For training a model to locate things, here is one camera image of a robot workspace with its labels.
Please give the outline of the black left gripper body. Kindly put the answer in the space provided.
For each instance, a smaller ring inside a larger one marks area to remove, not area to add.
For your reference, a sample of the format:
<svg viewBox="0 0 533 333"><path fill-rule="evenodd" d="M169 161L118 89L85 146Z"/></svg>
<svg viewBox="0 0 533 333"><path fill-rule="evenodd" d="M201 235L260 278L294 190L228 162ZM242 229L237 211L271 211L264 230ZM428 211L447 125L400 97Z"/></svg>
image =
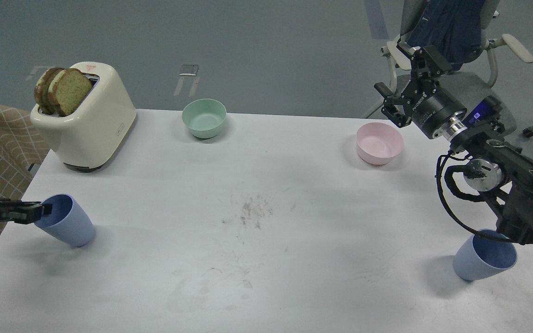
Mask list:
<svg viewBox="0 0 533 333"><path fill-rule="evenodd" d="M25 202L0 199L0 222L26 223Z"/></svg>

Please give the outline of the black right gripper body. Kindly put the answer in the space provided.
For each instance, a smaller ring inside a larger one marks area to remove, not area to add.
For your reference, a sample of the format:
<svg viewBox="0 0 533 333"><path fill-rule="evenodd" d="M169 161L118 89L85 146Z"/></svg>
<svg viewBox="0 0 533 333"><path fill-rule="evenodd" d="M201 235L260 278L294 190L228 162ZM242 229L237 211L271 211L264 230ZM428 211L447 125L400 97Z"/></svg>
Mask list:
<svg viewBox="0 0 533 333"><path fill-rule="evenodd" d="M401 54L397 44L388 48L391 56ZM397 127L415 123L429 139L442 136L455 124L461 125L467 109L439 82L440 76L451 72L451 63L432 45L417 49L406 61L410 64L410 80L404 89L395 92L398 104L384 105L384 114Z"/></svg>

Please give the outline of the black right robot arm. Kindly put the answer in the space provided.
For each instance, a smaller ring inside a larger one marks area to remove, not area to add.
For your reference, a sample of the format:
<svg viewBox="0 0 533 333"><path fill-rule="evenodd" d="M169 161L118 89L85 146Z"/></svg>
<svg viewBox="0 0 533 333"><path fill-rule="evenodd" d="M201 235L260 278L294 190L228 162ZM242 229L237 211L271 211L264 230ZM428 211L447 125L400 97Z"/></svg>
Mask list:
<svg viewBox="0 0 533 333"><path fill-rule="evenodd" d="M468 111L442 86L440 79L452 66L434 46L388 42L382 52L397 56L397 65L410 70L401 92L375 84L383 97L382 113L397 127L414 123L427 138L442 136L450 142L450 150L436 163L436 187L449 216L472 233L465 248L474 250L478 240L494 247L533 244L533 160L505 141L501 101L487 95ZM486 203L497 217L496 231L489 234L463 223L446 202L444 187L462 200Z"/></svg>

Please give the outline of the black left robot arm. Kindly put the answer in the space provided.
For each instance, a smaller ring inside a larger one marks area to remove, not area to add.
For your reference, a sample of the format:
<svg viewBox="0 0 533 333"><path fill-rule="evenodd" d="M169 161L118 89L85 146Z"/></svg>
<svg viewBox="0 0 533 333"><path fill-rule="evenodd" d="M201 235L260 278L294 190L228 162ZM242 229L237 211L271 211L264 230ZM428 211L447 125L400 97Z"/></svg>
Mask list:
<svg viewBox="0 0 533 333"><path fill-rule="evenodd" d="M0 222L29 225L52 213L52 204L0 198Z"/></svg>

